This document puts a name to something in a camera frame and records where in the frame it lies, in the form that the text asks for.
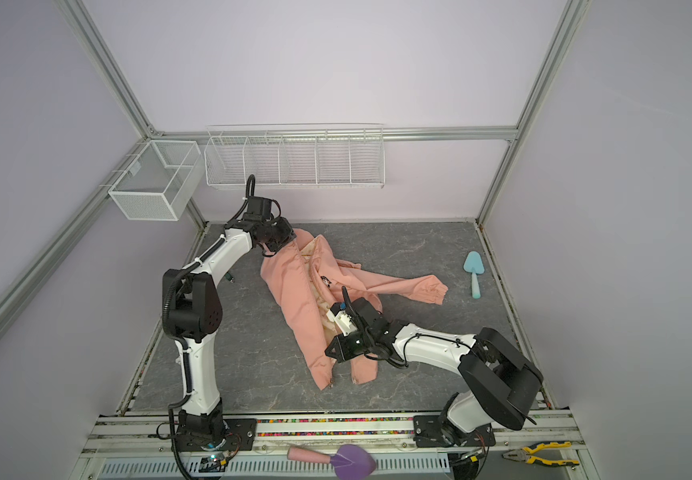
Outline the pink zip jacket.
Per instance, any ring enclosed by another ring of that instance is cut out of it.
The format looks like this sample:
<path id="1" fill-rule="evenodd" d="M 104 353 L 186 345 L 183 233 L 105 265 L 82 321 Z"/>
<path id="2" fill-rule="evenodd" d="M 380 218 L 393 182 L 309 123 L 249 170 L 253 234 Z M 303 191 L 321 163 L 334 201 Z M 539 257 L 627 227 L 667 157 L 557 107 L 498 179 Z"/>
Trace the pink zip jacket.
<path id="1" fill-rule="evenodd" d="M 378 311 L 383 310 L 383 295 L 440 305 L 448 292 L 434 275 L 406 279 L 369 272 L 358 263 L 338 259 L 324 236 L 298 228 L 294 234 L 291 243 L 264 259 L 260 275 L 321 390 L 332 384 L 335 365 L 325 350 L 342 332 L 327 312 L 343 300 L 343 287 L 352 300 L 364 298 Z"/>

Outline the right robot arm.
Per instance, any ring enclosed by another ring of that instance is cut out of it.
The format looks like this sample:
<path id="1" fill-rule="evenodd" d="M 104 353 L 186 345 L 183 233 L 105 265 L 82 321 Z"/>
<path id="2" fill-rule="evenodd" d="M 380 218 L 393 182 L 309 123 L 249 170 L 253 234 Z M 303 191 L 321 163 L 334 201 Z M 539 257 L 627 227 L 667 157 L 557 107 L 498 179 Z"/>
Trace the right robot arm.
<path id="1" fill-rule="evenodd" d="M 334 304 L 327 319 L 339 334 L 325 350 L 343 363 L 361 357 L 395 368 L 422 363 L 459 375 L 468 389 L 453 395 L 433 422 L 437 431 L 416 436 L 458 446 L 493 423 L 513 431 L 530 422 L 530 410 L 543 388 L 539 368 L 495 329 L 450 334 L 414 323 L 389 321 L 365 299 Z"/>

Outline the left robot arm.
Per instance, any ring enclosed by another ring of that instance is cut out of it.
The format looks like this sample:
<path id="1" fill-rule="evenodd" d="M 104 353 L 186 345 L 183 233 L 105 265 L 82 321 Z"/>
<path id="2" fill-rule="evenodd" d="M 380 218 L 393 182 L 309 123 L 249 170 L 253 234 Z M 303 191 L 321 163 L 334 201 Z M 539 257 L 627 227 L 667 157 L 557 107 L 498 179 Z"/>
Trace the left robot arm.
<path id="1" fill-rule="evenodd" d="M 279 202 L 255 194 L 256 177 L 245 185 L 243 204 L 223 233 L 190 263 L 163 275 L 162 329 L 181 358 L 184 398 L 170 407 L 181 429 L 221 436 L 221 395 L 216 381 L 214 342 L 223 320 L 217 286 L 235 263 L 255 248 L 267 258 L 296 238 Z"/>

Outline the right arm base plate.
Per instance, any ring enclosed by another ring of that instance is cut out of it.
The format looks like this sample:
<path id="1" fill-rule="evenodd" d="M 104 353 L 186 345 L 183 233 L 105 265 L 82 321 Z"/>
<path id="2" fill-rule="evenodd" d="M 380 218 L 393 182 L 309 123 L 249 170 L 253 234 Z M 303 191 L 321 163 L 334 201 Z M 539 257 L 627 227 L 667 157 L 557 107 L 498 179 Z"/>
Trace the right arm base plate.
<path id="1" fill-rule="evenodd" d="M 420 448 L 491 447 L 496 444 L 490 424 L 466 433 L 441 414 L 413 417 L 414 442 Z"/>

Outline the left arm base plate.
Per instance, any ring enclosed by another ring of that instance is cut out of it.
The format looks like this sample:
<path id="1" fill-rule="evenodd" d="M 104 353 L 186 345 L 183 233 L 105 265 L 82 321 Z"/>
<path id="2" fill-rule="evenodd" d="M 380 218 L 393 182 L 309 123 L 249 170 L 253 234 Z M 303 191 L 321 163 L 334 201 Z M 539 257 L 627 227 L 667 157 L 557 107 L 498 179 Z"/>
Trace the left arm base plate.
<path id="1" fill-rule="evenodd" d="M 217 433 L 198 433 L 179 427 L 175 444 L 179 453 L 244 452 L 253 449 L 258 420 L 251 417 L 224 419 Z"/>

